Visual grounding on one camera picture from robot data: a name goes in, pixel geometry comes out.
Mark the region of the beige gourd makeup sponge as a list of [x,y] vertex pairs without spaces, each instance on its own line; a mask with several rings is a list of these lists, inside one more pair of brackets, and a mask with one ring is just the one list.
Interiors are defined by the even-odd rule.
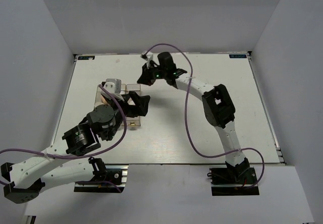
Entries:
[[106,98],[103,95],[100,95],[99,102],[104,105],[110,105],[110,103],[106,100]]

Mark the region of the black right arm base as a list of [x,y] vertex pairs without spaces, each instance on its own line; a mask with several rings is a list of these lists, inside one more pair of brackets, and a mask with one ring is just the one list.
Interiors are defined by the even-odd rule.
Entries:
[[255,169],[251,167],[238,180],[232,179],[227,168],[211,168],[207,173],[212,196],[258,196]]

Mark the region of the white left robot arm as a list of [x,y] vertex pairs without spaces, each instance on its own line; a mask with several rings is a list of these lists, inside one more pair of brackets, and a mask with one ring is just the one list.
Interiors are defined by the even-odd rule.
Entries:
[[100,141],[111,141],[126,118],[144,117],[150,96],[135,91],[120,98],[108,94],[106,104],[96,106],[83,120],[65,132],[60,142],[21,162],[1,165],[4,197],[16,204],[35,199],[41,192],[56,186],[76,183],[85,187],[103,186],[106,191],[121,193],[121,167],[109,168],[101,158]]

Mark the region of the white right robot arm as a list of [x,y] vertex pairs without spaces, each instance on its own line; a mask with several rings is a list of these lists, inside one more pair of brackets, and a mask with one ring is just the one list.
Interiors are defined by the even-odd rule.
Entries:
[[185,127],[187,123],[188,96],[192,95],[201,100],[207,122],[217,131],[225,151],[225,164],[228,178],[239,183],[246,177],[250,165],[247,157],[241,151],[241,146],[235,131],[235,107],[225,85],[212,86],[192,76],[184,69],[177,68],[169,52],[157,55],[159,64],[153,60],[151,52],[144,52],[141,58],[145,60],[142,74],[137,83],[151,86],[156,80],[164,79],[170,86],[186,91],[185,98]]

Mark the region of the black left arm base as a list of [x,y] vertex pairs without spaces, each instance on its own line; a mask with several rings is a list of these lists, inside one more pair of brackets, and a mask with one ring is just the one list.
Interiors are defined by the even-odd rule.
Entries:
[[75,184],[74,192],[121,194],[126,186],[128,166],[106,164],[103,170],[103,167],[95,164],[92,173],[93,177],[90,181]]

